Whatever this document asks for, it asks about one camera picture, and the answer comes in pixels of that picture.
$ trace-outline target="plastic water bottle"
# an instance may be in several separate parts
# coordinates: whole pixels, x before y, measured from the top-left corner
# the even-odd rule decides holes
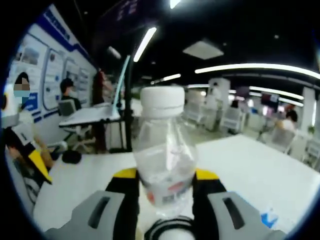
[[[157,215],[179,215],[190,200],[198,153],[181,118],[185,91],[179,86],[141,91],[142,124],[133,150],[147,199]]]

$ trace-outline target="blue and white wall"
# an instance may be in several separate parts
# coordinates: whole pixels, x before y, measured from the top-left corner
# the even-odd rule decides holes
[[[26,109],[32,113],[38,134],[47,144],[63,140],[68,134],[58,126],[62,120],[57,103],[61,97],[60,83],[71,78],[82,106],[89,106],[97,69],[54,5],[23,38],[7,82],[14,83],[21,72],[26,72],[30,79]]]

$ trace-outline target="gray gripper pad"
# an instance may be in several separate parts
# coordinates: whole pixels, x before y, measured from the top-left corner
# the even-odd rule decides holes
[[[123,193],[97,191],[72,211],[69,222],[45,234],[51,240],[112,240],[124,197]]]
[[[208,195],[214,210],[219,240],[283,240],[286,234],[272,230],[261,221],[257,209],[235,192]]]

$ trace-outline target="white bottle cap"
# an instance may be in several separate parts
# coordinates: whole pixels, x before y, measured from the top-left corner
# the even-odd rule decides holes
[[[142,116],[169,118],[181,114],[185,105],[185,90],[181,86],[149,86],[140,94]]]

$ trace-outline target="dark hair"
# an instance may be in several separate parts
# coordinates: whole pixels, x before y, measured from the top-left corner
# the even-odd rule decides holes
[[[292,121],[294,121],[295,123],[298,121],[298,114],[295,110],[290,110],[286,113],[285,118],[291,118]]]
[[[233,100],[230,107],[237,109],[239,107],[239,101]]]
[[[29,82],[29,76],[28,76],[28,74],[23,71],[22,73],[20,73],[20,74],[18,75],[18,77],[16,78],[14,84],[22,84],[22,79],[26,79],[26,81],[27,81],[28,83],[30,83],[30,82]]]
[[[61,81],[60,83],[60,90],[61,90],[61,93],[65,93],[67,88],[69,87],[73,87],[74,86],[74,82],[70,79],[70,78],[65,78]]]

